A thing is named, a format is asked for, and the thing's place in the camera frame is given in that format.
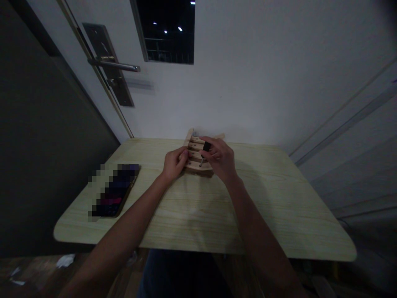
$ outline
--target light wood tabletop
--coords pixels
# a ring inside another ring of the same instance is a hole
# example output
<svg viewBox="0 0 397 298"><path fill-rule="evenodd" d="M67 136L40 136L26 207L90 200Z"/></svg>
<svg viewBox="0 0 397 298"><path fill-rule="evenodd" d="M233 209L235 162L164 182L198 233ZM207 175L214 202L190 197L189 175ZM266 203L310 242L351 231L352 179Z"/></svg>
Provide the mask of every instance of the light wood tabletop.
<svg viewBox="0 0 397 298"><path fill-rule="evenodd" d="M88 210L117 164L141 170L121 215L163 169L164 156L183 144L173 139L130 139L106 162L58 220L58 241L96 244L117 221L92 221ZM229 143L236 168L259 212L290 258L352 261L355 246L299 169L281 149ZM201 252L243 254L234 210L222 181L185 173L162 198L140 245Z"/></svg>

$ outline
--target pixelated blur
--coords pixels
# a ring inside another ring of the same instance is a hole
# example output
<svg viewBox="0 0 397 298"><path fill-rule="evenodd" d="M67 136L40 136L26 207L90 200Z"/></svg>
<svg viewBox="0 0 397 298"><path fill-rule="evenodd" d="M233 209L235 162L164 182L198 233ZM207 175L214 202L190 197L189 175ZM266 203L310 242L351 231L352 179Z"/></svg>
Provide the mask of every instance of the pixelated blur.
<svg viewBox="0 0 397 298"><path fill-rule="evenodd" d="M139 165L136 164L102 165L100 171L95 171L93 176L88 178L89 187L96 192L92 210L88 211L88 220L117 217L138 173Z"/></svg>

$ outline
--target door lock plate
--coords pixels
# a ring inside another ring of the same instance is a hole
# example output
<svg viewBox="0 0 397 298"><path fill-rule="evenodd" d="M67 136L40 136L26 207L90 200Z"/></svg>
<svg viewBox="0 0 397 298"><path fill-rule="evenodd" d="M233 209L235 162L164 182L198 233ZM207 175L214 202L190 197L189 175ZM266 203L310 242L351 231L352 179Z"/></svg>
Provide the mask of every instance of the door lock plate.
<svg viewBox="0 0 397 298"><path fill-rule="evenodd" d="M98 57L108 58L118 63L115 50L109 38L108 31L104 25L83 23L87 36ZM121 106L134 106L131 94L128 90L123 72L116 67L103 66L107 83L112 88L118 103Z"/></svg>

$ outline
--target person's leg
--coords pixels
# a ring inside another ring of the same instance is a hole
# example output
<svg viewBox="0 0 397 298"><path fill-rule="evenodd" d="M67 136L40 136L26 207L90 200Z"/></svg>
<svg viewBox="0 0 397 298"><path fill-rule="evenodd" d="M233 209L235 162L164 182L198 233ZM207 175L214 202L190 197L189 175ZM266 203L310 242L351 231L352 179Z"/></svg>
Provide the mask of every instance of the person's leg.
<svg viewBox="0 0 397 298"><path fill-rule="evenodd" d="M233 297L222 272L215 263L212 254L198 252L194 261L196 269L194 276L195 297Z"/></svg>
<svg viewBox="0 0 397 298"><path fill-rule="evenodd" d="M189 252L151 249L137 297L190 296L193 287L190 264Z"/></svg>
<svg viewBox="0 0 397 298"><path fill-rule="evenodd" d="M204 252L149 252L138 298L232 297L212 255Z"/></svg>

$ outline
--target smartphone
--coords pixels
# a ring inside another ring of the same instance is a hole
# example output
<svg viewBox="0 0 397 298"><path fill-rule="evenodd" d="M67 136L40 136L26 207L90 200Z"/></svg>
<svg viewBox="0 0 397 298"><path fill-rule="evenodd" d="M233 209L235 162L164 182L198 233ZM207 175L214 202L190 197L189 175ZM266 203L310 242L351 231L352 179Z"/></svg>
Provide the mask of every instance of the smartphone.
<svg viewBox="0 0 397 298"><path fill-rule="evenodd" d="M105 192L100 194L97 205L93 206L92 216L118 217L138 173L139 165L119 165L113 177L110 178L109 187L106 187Z"/></svg>

